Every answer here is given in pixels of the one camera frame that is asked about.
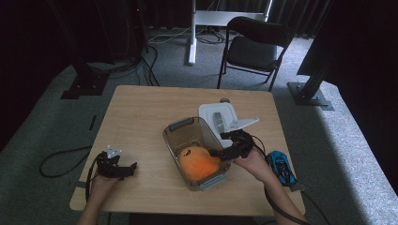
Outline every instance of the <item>white object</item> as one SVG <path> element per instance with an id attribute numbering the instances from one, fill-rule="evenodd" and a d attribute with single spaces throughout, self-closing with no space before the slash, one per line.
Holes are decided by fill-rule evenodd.
<path id="1" fill-rule="evenodd" d="M 228 102 L 199 106 L 199 117 L 207 122 L 224 148 L 231 146 L 232 141 L 223 140 L 220 133 L 242 129 L 260 120 L 258 117 L 238 120 L 234 107 Z"/>
<path id="2" fill-rule="evenodd" d="M 108 148 L 107 148 L 108 158 L 113 158 L 113 157 L 119 156 L 120 154 L 122 154 L 122 150 L 113 149 L 111 147 L 111 145 L 108 145 Z"/>

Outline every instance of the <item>orange stuffed toy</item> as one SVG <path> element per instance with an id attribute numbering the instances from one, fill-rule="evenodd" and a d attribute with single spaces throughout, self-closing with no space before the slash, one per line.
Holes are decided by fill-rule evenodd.
<path id="1" fill-rule="evenodd" d="M 188 179 L 198 182 L 220 168 L 220 159 L 212 157 L 209 152 L 198 146 L 187 147 L 178 156 L 179 164 Z"/>

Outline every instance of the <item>table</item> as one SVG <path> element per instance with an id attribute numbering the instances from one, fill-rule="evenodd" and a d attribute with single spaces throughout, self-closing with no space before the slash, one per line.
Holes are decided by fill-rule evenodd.
<path id="1" fill-rule="evenodd" d="M 269 92 L 121 85 L 115 90 L 80 181 L 85 181 L 96 155 L 106 151 L 110 144 L 123 150 L 119 166 L 138 162 L 138 167 L 133 177 L 116 184 L 115 191 L 103 205 L 104 211 L 273 215 L 262 183 L 237 165 L 231 165 L 225 182 L 209 190 L 191 191 L 173 162 L 162 137 L 163 130 L 177 120 L 197 116 L 201 104 L 218 103 L 221 98 L 230 99 L 238 119 L 258 116 L 260 121 L 245 127 L 245 131 L 261 139 L 268 152 L 278 149 L 290 159 L 273 96 Z M 299 191 L 290 192 L 289 196 L 304 213 Z M 70 207 L 83 210 L 84 206 L 84 189 L 77 187 Z"/>
<path id="2" fill-rule="evenodd" d="M 268 19 L 269 10 L 272 0 L 267 1 L 263 13 L 257 12 L 233 12 L 233 11 L 208 11 L 196 10 L 196 0 L 192 0 L 192 14 L 191 14 L 191 47 L 189 64 L 195 64 L 196 58 L 196 25 L 214 25 L 226 26 L 229 21 L 237 16 L 249 17 L 259 21 L 266 21 Z"/>

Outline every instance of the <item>black chair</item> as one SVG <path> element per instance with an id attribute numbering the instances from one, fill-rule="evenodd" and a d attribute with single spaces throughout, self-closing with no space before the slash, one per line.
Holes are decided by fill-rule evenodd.
<path id="1" fill-rule="evenodd" d="M 234 37 L 229 46 L 232 31 L 238 32 L 239 36 Z M 232 19 L 226 26 L 226 41 L 217 89 L 220 89 L 226 68 L 234 68 L 267 76 L 265 83 L 273 74 L 268 89 L 270 92 L 283 55 L 293 37 L 294 32 L 290 28 L 278 23 L 257 21 L 247 17 Z"/>

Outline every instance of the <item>clear plastic container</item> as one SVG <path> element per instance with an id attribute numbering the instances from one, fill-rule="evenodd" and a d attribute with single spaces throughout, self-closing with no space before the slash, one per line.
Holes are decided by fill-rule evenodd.
<path id="1" fill-rule="evenodd" d="M 199 181 L 188 178 L 178 160 L 180 153 L 189 147 L 202 147 L 210 151 L 221 151 L 222 145 L 201 117 L 189 117 L 174 122 L 163 131 L 163 138 L 178 167 L 182 178 L 190 190 L 206 190 L 225 180 L 230 162 L 220 162 L 218 170 Z"/>

